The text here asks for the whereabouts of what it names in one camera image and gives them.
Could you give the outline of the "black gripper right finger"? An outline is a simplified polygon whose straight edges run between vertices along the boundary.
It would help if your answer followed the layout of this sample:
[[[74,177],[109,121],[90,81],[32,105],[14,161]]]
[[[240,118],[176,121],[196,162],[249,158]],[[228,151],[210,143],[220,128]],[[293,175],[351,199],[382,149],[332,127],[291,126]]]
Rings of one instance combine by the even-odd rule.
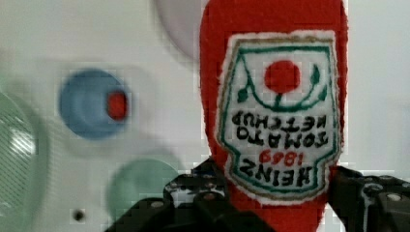
[[[410,232],[409,183],[396,177],[365,176],[339,166],[328,203],[346,232]]]

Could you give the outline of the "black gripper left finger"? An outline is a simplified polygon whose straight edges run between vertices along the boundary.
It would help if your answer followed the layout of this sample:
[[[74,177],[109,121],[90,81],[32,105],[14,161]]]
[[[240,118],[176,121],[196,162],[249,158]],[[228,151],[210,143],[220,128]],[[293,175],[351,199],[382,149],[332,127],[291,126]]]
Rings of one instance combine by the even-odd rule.
[[[203,192],[229,197],[226,179],[212,158],[200,163],[189,174],[181,174],[166,184],[163,197],[175,208],[180,208],[192,204],[194,197]]]

